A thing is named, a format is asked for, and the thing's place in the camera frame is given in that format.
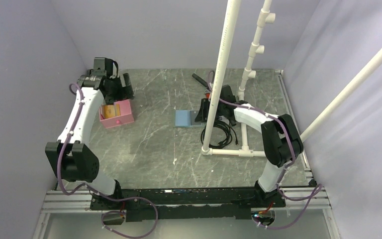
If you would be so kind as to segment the black foam tube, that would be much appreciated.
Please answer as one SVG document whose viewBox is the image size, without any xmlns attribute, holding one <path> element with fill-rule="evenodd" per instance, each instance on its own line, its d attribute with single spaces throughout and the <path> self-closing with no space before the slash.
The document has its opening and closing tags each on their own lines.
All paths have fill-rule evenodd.
<svg viewBox="0 0 382 239">
<path fill-rule="evenodd" d="M 212 91 L 211 81 L 210 81 L 210 74 L 206 77 L 204 80 L 202 77 L 197 75 L 196 73 L 193 73 L 191 75 L 197 82 L 199 82 L 201 85 L 203 85 L 208 91 Z"/>
</svg>

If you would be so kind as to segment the white PVC pipe frame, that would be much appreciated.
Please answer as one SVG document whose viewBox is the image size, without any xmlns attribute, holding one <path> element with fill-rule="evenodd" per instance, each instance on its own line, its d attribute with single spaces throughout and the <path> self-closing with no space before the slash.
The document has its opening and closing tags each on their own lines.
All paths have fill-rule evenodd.
<svg viewBox="0 0 382 239">
<path fill-rule="evenodd" d="M 231 43 L 234 36 L 235 26 L 239 15 L 241 2 L 239 0 L 229 0 L 227 2 L 226 15 L 223 25 L 222 39 L 216 65 L 216 75 L 214 82 L 211 83 L 213 89 L 210 94 L 209 114 L 206 125 L 205 136 L 201 147 L 202 155 L 236 155 L 240 157 L 264 157 L 263 151 L 253 151 L 249 148 L 247 142 L 247 130 L 242 130 L 243 146 L 239 150 L 213 149 L 209 143 L 212 135 L 214 118 L 217 112 L 221 87 L 224 80 L 226 64 L 228 62 Z M 257 19 L 257 28 L 254 34 L 253 41 L 248 52 L 247 64 L 243 70 L 242 80 L 238 87 L 238 98 L 245 98 L 246 83 L 249 79 L 256 76 L 256 72 L 252 69 L 254 58 L 258 54 L 263 54 L 265 47 L 260 44 L 263 29 L 266 24 L 274 23 L 276 19 L 275 13 L 270 11 L 272 1 L 266 0 L 260 10 Z M 332 100 L 332 102 L 319 114 L 319 116 L 309 125 L 302 133 L 301 139 L 306 140 L 312 133 L 317 130 L 323 123 L 360 85 L 363 83 L 379 66 L 382 65 L 382 48 L 371 58 L 371 60 L 353 77 L 353 79 L 345 86 L 345 88 Z"/>
</svg>

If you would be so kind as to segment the green card holder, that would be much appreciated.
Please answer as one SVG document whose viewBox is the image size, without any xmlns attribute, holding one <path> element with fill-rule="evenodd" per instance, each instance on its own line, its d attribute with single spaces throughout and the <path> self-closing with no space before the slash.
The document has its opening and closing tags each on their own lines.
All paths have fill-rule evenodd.
<svg viewBox="0 0 382 239">
<path fill-rule="evenodd" d="M 177 128 L 204 128 L 205 122 L 197 122 L 195 118 L 197 117 L 198 111 L 194 110 L 175 110 L 175 124 L 174 127 Z"/>
</svg>

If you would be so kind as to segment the stack of credit cards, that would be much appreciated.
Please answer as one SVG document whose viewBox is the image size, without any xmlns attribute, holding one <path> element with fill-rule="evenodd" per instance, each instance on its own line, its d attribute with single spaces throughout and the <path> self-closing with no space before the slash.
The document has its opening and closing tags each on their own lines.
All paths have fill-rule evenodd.
<svg viewBox="0 0 382 239">
<path fill-rule="evenodd" d="M 110 119 L 120 116 L 119 104 L 103 105 L 101 107 L 101 115 L 104 119 Z"/>
</svg>

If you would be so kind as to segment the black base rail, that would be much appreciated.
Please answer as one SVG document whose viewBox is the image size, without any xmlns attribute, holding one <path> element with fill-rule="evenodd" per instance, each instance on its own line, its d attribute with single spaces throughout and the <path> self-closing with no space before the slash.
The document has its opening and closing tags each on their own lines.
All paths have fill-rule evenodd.
<svg viewBox="0 0 382 239">
<path fill-rule="evenodd" d="M 283 208 L 286 203 L 276 193 L 265 196 L 254 187 L 176 188 L 176 189 L 122 189 L 111 201 L 92 195 L 92 211 L 124 209 L 127 222 L 140 222 L 158 218 L 199 219 L 235 218 L 251 219 L 251 214 L 269 206 Z"/>
</svg>

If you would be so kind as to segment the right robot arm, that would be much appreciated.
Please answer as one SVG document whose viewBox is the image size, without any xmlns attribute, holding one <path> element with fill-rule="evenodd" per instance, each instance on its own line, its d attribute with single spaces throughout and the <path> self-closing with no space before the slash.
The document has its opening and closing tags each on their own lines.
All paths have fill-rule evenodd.
<svg viewBox="0 0 382 239">
<path fill-rule="evenodd" d="M 230 121 L 250 126 L 261 133 L 264 155 L 268 162 L 255 183 L 254 200 L 261 207 L 273 201 L 275 195 L 282 195 L 280 184 L 286 170 L 294 164 L 303 152 L 303 143 L 290 115 L 272 115 L 253 107 L 246 101 L 233 102 L 234 95 L 219 98 L 221 114 L 234 115 Z"/>
</svg>

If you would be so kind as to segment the pink plastic bin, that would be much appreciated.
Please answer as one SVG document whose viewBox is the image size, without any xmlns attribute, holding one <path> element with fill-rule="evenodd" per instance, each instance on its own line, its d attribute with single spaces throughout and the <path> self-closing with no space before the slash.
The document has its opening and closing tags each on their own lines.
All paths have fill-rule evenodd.
<svg viewBox="0 0 382 239">
<path fill-rule="evenodd" d="M 99 121 L 105 128 L 134 122 L 130 100 L 117 101 L 112 105 L 102 105 L 99 109 Z"/>
</svg>

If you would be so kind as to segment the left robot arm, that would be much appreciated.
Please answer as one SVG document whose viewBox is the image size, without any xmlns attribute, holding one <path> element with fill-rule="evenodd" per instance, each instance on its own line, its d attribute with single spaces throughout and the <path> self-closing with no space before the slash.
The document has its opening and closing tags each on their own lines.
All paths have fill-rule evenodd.
<svg viewBox="0 0 382 239">
<path fill-rule="evenodd" d="M 45 154 L 65 195 L 86 186 L 110 209 L 117 209 L 123 202 L 120 183 L 103 173 L 89 142 L 96 117 L 104 128 L 134 122 L 129 74 L 120 74 L 115 60 L 96 57 L 93 68 L 69 90 L 76 96 L 72 112 L 57 140 L 46 144 Z"/>
</svg>

